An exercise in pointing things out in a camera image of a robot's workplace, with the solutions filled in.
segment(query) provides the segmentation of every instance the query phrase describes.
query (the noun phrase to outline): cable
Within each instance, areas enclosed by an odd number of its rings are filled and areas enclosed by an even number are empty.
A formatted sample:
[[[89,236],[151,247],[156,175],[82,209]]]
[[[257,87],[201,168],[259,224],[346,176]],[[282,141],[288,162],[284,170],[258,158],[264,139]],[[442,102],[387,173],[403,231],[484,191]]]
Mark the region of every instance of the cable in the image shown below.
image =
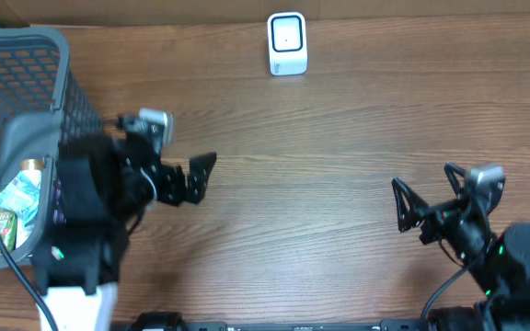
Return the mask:
[[[3,179],[4,173],[9,169],[10,166],[14,163],[16,158],[23,152],[25,149],[31,145],[32,143],[36,142],[40,137],[45,136],[47,134],[50,134],[54,131],[60,130],[60,126],[51,126],[47,127],[45,129],[42,129],[40,131],[36,131],[32,133],[28,138],[24,139],[22,143],[19,144],[19,146],[23,146],[23,148],[18,148],[14,150],[14,152],[6,159],[4,165],[0,168],[0,186],[1,181]],[[54,317],[52,316],[51,310],[46,305],[46,302],[40,297],[40,295],[36,292],[34,287],[29,283],[28,279],[22,273],[22,271],[17,266],[14,259],[11,257],[9,252],[7,251],[7,247],[4,245],[4,241],[1,238],[0,235],[0,252],[3,256],[4,260],[7,262],[7,265],[14,271],[14,274],[16,275],[19,282],[24,286],[26,291],[28,291],[29,295],[34,299],[34,302],[38,305],[38,307],[42,310],[42,313],[46,317],[46,320],[48,321],[49,325],[51,326],[51,331],[58,331],[58,327],[56,325],[56,322],[54,322]]]
[[[441,296],[441,294],[443,294],[443,292],[445,290],[447,290],[447,288],[449,286],[451,286],[451,284],[453,284],[457,279],[459,279],[463,274],[465,274],[466,271],[470,270],[474,266],[476,261],[478,261],[478,260],[479,260],[479,258],[475,258],[473,261],[468,263],[465,267],[459,269],[455,273],[455,275],[453,275],[448,281],[446,281],[443,285],[441,285],[441,287],[439,289],[437,289],[437,291],[435,291],[435,293],[432,294],[432,296],[429,299],[429,301],[427,301],[425,303],[425,305],[424,305],[424,308],[422,308],[422,313],[421,313],[421,331],[429,329],[429,325],[428,325],[428,321],[427,321],[427,314],[429,314],[429,310],[431,310],[432,304],[439,298],[439,296]]]
[[[134,232],[134,230],[136,230],[136,227],[138,227],[138,224],[140,224],[140,222],[143,220],[143,216],[144,216],[144,212],[138,213],[138,216],[136,216],[136,221],[134,221],[134,224],[132,225],[130,230],[128,230],[128,235],[131,235]]]
[[[457,264],[459,267],[463,268],[464,265],[462,265],[461,263],[457,262],[452,256],[451,254],[449,254],[449,252],[447,251],[447,249],[445,248],[445,246],[443,245],[443,239],[439,239],[439,247],[443,250],[443,252],[447,255],[447,257],[449,257],[449,259],[451,260],[451,262]]]

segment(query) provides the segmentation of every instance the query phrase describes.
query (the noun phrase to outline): white box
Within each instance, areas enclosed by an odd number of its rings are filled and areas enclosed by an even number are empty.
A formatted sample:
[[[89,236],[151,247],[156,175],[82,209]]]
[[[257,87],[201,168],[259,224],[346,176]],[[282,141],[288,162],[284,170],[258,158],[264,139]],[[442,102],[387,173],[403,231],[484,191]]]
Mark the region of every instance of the white box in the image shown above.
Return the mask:
[[[297,12],[273,14],[267,20],[271,74],[303,74],[308,67],[305,19]]]

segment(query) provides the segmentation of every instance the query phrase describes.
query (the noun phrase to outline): mesh basket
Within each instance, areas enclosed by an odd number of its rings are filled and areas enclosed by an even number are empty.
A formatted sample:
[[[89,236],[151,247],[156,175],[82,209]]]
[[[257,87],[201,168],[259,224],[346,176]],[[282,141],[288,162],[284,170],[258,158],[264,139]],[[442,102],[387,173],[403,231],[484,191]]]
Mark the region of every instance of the mesh basket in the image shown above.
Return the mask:
[[[60,130],[40,137],[29,148],[17,145],[50,126]],[[92,131],[101,131],[101,120],[69,68],[69,48],[63,35],[46,28],[0,29],[0,160],[22,148],[0,189],[17,174],[21,160],[42,158],[46,164],[34,229],[12,252],[19,264],[29,263],[27,257],[57,208],[52,197],[58,189],[54,159],[59,143]],[[0,268],[6,266],[0,257]]]

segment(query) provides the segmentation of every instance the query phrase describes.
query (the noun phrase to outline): white device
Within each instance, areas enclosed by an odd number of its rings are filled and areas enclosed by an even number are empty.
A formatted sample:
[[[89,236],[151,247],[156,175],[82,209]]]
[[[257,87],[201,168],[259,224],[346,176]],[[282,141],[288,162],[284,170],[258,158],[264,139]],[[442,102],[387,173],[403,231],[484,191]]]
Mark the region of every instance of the white device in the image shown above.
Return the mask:
[[[305,19],[298,12],[273,14],[267,20],[271,74],[303,74],[308,67]]]
[[[99,285],[94,295],[85,295],[81,287],[51,287],[44,297],[59,330],[108,331],[118,300],[118,283]],[[40,330],[50,331],[46,317],[40,312]]]

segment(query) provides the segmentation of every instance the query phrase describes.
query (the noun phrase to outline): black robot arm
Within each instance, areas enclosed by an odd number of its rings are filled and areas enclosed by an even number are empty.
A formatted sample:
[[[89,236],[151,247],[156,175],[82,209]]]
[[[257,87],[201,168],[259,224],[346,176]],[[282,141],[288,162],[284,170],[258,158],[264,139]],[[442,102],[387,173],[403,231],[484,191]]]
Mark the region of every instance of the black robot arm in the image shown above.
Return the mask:
[[[140,222],[153,200],[179,206],[203,199],[216,153],[191,158],[186,180],[181,166],[160,159],[172,119],[151,115],[120,118],[125,139],[99,133],[60,146],[56,169],[64,219],[49,226],[32,256],[42,295],[50,287],[68,286],[91,295],[97,286],[117,282],[130,219],[137,216]]]
[[[447,164],[444,170],[455,199],[436,206],[429,206],[399,178],[393,179],[398,229],[420,227],[425,245],[447,240],[487,300],[474,310],[431,311],[425,327],[454,330],[448,327],[473,325],[476,319],[483,327],[479,330],[530,330],[530,223],[513,224],[498,237],[488,219],[504,190],[502,167],[465,170]]]

